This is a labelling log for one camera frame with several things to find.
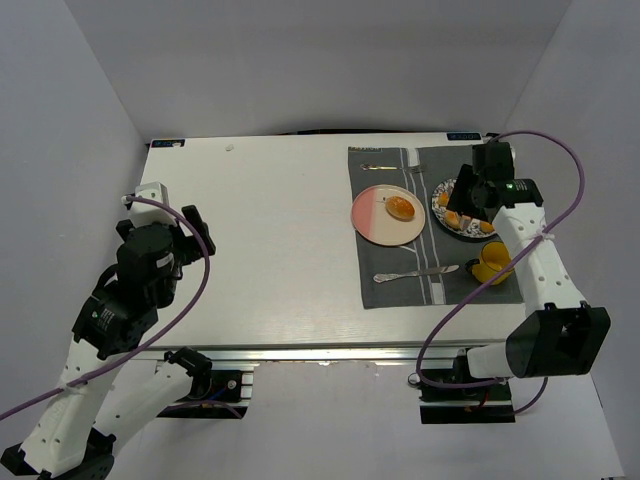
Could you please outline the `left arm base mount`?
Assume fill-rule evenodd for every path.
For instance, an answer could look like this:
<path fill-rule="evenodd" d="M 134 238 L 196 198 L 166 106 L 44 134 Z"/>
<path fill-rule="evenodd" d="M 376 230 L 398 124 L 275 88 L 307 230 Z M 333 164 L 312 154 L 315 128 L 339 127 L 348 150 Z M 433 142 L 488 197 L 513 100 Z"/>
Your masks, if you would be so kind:
<path fill-rule="evenodd" d="M 199 420 L 240 420 L 252 397 L 254 374 L 248 370 L 213 369 L 207 377 L 159 418 Z"/>

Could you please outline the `metal tongs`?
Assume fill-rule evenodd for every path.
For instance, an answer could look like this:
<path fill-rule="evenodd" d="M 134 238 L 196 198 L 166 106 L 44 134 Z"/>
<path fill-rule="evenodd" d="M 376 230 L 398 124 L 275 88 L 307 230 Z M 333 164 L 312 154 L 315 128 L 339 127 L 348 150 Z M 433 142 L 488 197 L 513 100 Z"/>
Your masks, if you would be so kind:
<path fill-rule="evenodd" d="M 461 215 L 460 216 L 460 220 L 459 220 L 460 230 L 461 231 L 467 230 L 470 227 L 470 225 L 472 224 L 472 222 L 473 222 L 473 218 L 472 217 L 469 217 L 469 216 L 466 216 L 466 215 Z"/>

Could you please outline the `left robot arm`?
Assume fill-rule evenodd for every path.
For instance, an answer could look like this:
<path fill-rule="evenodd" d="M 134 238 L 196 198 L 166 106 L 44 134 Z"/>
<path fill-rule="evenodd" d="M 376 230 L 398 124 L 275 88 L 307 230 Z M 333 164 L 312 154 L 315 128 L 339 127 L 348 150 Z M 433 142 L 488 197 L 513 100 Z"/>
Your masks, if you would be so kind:
<path fill-rule="evenodd" d="M 166 353 L 160 370 L 113 410 L 101 410 L 121 367 L 144 349 L 143 335 L 173 302 L 183 268 L 215 253 L 195 206 L 147 205 L 163 219 L 118 223 L 123 243 L 72 328 L 59 386 L 45 397 L 49 403 L 32 433 L 2 454 L 2 465 L 15 476 L 103 479 L 133 435 L 210 383 L 211 361 L 183 347 Z"/>

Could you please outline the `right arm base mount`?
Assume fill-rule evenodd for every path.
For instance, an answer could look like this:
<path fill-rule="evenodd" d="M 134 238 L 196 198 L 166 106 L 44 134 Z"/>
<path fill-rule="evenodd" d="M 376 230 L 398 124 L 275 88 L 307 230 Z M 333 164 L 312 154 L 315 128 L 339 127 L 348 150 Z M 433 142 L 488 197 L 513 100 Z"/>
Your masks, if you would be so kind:
<path fill-rule="evenodd" d="M 424 384 L 416 373 L 407 377 L 419 391 L 423 425 L 508 424 L 515 422 L 510 387 L 498 384 L 480 389 L 437 389 Z"/>

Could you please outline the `round sesame bun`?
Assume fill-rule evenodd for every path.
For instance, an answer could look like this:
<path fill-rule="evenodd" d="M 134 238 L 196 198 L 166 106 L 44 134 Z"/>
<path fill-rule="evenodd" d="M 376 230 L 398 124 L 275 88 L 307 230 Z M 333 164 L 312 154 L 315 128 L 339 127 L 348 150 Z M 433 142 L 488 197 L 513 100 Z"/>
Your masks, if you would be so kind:
<path fill-rule="evenodd" d="M 385 200 L 386 211 L 400 221 L 411 221 L 415 217 L 413 204 L 401 196 L 391 196 Z"/>

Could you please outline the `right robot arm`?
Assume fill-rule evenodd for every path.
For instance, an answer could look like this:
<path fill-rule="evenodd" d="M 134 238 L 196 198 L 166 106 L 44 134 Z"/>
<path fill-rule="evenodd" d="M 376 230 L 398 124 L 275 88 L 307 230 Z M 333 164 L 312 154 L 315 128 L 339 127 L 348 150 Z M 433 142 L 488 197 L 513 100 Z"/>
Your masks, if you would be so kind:
<path fill-rule="evenodd" d="M 460 214 L 489 222 L 514 260 L 525 304 L 522 323 L 500 344 L 467 353 L 474 379 L 585 375 L 611 326 L 576 288 L 547 233 L 543 199 L 531 179 L 518 179 L 511 147 L 490 141 L 472 148 L 449 198 Z"/>

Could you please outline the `small round bread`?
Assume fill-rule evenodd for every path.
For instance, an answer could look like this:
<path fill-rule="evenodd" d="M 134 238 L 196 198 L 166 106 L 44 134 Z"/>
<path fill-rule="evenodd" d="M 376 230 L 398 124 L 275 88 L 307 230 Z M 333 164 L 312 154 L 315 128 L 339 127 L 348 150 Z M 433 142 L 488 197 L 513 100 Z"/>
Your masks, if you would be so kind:
<path fill-rule="evenodd" d="M 444 222 L 449 228 L 453 230 L 460 230 L 461 229 L 460 221 L 461 221 L 461 218 L 456 212 L 450 211 L 450 210 L 446 210 L 444 212 Z"/>

